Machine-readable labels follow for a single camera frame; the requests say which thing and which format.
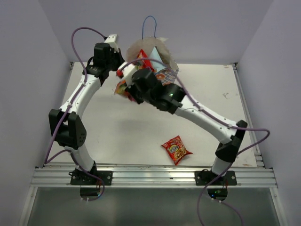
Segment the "teal white snack packet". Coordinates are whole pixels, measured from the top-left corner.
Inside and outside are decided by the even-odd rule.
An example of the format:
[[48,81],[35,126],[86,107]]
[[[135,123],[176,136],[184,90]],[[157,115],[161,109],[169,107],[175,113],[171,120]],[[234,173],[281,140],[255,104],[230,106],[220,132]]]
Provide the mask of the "teal white snack packet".
[[130,95],[129,92],[126,91],[126,88],[127,88],[127,84],[126,84],[126,81],[125,80],[121,80],[117,85],[116,85],[116,88],[114,90],[114,94],[115,95],[120,95],[130,101],[134,101],[135,102],[135,99]]

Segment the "large red fruit candy bag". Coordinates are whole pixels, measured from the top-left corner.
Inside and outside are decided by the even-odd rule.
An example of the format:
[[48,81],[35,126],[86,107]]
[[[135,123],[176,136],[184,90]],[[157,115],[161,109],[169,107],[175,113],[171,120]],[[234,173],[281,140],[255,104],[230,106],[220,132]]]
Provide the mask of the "large red fruit candy bag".
[[149,67],[151,68],[151,62],[148,60],[148,57],[143,49],[141,49],[137,55],[136,65],[139,69]]

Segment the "light blue cassava chips bag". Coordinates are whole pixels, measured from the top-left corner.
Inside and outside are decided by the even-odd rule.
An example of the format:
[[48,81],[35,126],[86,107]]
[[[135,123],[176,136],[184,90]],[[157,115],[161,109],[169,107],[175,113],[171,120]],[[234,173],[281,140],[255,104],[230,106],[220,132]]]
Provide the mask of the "light blue cassava chips bag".
[[155,70],[155,72],[160,72],[162,70],[166,70],[166,66],[163,65],[163,61],[161,59],[161,56],[159,55],[159,52],[157,50],[157,47],[154,47],[152,49],[152,52],[150,53],[149,58],[157,60],[158,62],[151,61],[152,67]]

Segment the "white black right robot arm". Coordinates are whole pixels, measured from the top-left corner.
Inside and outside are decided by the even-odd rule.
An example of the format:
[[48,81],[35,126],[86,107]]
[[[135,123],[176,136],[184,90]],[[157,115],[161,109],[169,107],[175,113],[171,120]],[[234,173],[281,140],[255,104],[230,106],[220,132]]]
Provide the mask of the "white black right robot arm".
[[219,141],[209,178],[215,185],[224,182],[227,168],[235,161],[244,139],[247,123],[223,118],[188,96],[177,84],[163,85],[149,69],[126,67],[122,72],[127,91],[137,103],[147,102],[160,111],[187,119]]

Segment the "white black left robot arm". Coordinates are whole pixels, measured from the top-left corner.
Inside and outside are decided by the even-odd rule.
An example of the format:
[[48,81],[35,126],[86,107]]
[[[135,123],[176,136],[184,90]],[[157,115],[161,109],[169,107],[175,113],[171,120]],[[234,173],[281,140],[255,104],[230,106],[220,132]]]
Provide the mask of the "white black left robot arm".
[[84,67],[79,84],[70,98],[58,110],[52,109],[48,115],[52,140],[71,152],[79,168],[84,169],[81,179],[87,185],[94,184],[98,174],[92,170],[95,161],[85,145],[87,130],[82,116],[92,96],[108,78],[109,72],[117,71],[123,63],[124,59],[115,42],[97,43],[93,64]]

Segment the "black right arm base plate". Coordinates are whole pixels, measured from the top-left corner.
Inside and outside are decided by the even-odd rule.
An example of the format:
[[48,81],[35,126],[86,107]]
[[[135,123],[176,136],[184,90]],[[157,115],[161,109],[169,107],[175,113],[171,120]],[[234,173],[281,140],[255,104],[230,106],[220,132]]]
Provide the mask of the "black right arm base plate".
[[208,185],[212,180],[213,183],[211,185],[213,186],[236,186],[238,184],[234,171],[227,171],[224,176],[217,177],[218,175],[207,169],[194,172],[195,183],[197,186]]

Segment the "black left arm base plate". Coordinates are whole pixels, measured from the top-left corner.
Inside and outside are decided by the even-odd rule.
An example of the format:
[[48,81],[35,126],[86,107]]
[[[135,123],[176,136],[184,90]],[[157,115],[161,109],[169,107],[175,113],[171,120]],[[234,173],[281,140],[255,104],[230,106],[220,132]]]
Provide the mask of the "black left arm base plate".
[[113,172],[110,170],[97,170],[93,167],[87,173],[79,169],[69,172],[71,176],[71,185],[89,186],[89,185],[105,185],[110,186],[113,179]]

